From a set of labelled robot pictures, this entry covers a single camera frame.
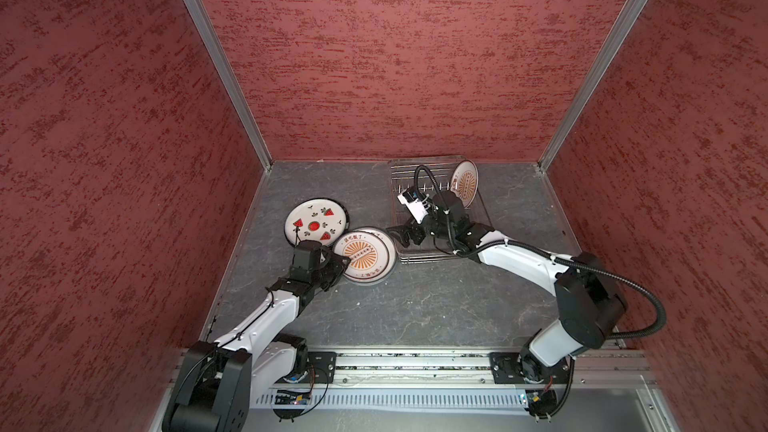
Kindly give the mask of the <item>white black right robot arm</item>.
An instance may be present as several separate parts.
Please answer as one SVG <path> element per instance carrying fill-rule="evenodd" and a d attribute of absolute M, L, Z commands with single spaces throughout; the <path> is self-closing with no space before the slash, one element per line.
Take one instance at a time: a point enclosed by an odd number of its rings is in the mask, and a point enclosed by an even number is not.
<path fill-rule="evenodd" d="M 534 334 L 517 359 L 517 374 L 529 383 L 547 381 L 568 356 L 602 347 L 627 311 L 618 284 L 592 270 L 601 262 L 588 253 L 573 257 L 515 241 L 472 221 L 452 192 L 430 197 L 411 186 L 397 201 L 410 218 L 388 231 L 402 246 L 444 240 L 452 255 L 503 269 L 555 297 L 558 318 Z"/>

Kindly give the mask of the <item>aluminium corner post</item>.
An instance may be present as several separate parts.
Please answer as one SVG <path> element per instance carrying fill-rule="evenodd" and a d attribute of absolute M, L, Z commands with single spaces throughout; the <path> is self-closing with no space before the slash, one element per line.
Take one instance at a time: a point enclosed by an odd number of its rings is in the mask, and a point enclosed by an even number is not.
<path fill-rule="evenodd" d="M 252 148 L 257 154 L 262 168 L 269 173 L 273 167 L 273 158 L 261 134 L 259 126 L 248 105 L 245 94 L 236 78 L 235 72 L 226 56 L 226 52 L 215 31 L 203 0 L 182 0 L 193 24 L 205 46 L 211 62 L 225 88 L 225 91 L 240 119 Z"/>
<path fill-rule="evenodd" d="M 648 1 L 626 0 L 624 2 L 584 80 L 538 161 L 538 169 L 542 174 L 546 174 L 554 163 L 569 133 L 610 68 Z"/>

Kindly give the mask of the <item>base circuit board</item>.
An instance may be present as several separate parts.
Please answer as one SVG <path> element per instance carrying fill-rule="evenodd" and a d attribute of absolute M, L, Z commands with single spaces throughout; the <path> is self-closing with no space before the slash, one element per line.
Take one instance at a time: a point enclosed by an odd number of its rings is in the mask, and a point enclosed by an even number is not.
<path fill-rule="evenodd" d="M 296 418 L 307 413 L 313 401 L 312 391 L 278 390 L 276 392 L 272 411 L 280 421 L 293 422 Z"/>
<path fill-rule="evenodd" d="M 557 406 L 558 399 L 554 390 L 530 390 L 525 394 L 525 410 L 536 420 L 549 420 Z"/>

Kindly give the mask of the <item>aluminium corner post right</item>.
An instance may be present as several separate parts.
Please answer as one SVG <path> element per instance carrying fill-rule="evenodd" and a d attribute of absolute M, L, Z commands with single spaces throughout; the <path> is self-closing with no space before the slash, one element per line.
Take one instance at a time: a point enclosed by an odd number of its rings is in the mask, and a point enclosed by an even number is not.
<path fill-rule="evenodd" d="M 538 161 L 538 169 L 542 174 L 546 174 L 554 163 L 569 133 L 610 68 L 648 1 L 626 0 L 624 2 L 584 80 Z"/>

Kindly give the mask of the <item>aluminium corner post left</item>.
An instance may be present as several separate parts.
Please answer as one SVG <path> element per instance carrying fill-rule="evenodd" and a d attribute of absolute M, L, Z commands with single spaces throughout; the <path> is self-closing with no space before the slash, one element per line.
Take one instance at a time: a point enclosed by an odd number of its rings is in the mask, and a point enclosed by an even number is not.
<path fill-rule="evenodd" d="M 240 119 L 252 148 L 257 154 L 262 168 L 269 173 L 273 167 L 273 158 L 261 134 L 259 126 L 248 105 L 245 94 L 236 78 L 235 72 L 226 56 L 226 52 L 215 31 L 203 0 L 182 0 L 193 24 L 205 46 L 211 62 L 225 88 L 225 91 Z"/>

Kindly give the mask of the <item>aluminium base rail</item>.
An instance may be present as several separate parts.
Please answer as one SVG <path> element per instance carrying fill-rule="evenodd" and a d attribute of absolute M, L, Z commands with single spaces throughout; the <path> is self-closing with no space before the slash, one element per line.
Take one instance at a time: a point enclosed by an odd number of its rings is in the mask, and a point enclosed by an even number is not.
<path fill-rule="evenodd" d="M 382 410 L 478 412 L 523 415 L 530 395 L 540 389 L 568 392 L 627 392 L 651 412 L 663 396 L 641 350 L 607 348 L 565 359 L 552 377 L 528 382 L 516 371 L 514 349 L 336 347 L 325 372 L 313 383 L 276 383 L 251 400 L 253 409 L 280 409 L 281 390 L 310 390 L 296 410 Z"/>

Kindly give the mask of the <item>orange sunburst green rim plate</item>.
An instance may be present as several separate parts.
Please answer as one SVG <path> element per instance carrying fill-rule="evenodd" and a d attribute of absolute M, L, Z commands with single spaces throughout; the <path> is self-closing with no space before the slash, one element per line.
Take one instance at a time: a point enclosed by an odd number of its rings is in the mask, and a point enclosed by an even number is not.
<path fill-rule="evenodd" d="M 450 190 L 461 200 L 465 208 L 473 203 L 479 188 L 479 172 L 474 162 L 464 160 L 454 169 Z"/>

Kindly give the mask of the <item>right base circuit board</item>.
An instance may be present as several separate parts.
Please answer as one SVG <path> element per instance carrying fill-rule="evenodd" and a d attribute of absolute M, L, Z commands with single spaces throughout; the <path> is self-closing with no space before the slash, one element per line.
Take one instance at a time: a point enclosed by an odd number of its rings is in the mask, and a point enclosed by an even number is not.
<path fill-rule="evenodd" d="M 554 390 L 530 390 L 525 394 L 525 410 L 536 420 L 549 420 L 557 406 L 558 399 Z"/>

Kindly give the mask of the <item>plain white plate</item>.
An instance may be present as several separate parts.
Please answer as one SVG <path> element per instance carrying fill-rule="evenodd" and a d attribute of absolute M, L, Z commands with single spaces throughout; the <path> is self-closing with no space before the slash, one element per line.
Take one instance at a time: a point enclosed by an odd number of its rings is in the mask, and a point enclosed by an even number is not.
<path fill-rule="evenodd" d="M 295 246 L 301 241 L 318 241 L 332 245 L 349 228 L 346 208 L 327 198 L 313 198 L 294 207 L 284 223 L 288 242 Z"/>

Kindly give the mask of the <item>left base circuit board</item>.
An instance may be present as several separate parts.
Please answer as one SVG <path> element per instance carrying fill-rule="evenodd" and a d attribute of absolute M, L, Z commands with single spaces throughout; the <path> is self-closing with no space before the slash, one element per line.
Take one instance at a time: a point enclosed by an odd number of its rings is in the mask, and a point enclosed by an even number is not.
<path fill-rule="evenodd" d="M 307 413 L 313 401 L 312 391 L 278 390 L 276 392 L 272 411 L 280 421 L 293 422 L 296 418 Z"/>

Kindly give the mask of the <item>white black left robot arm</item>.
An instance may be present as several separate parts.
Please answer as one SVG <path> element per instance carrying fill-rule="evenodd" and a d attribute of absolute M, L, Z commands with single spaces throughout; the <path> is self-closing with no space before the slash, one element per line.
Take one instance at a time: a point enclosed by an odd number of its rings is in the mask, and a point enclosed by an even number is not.
<path fill-rule="evenodd" d="M 351 259 L 314 240 L 293 249 L 288 274 L 267 288 L 264 301 L 240 324 L 184 355 L 163 414 L 163 431 L 240 431 L 251 399 L 309 366 L 306 340 L 283 329 L 318 291 L 335 286 Z"/>

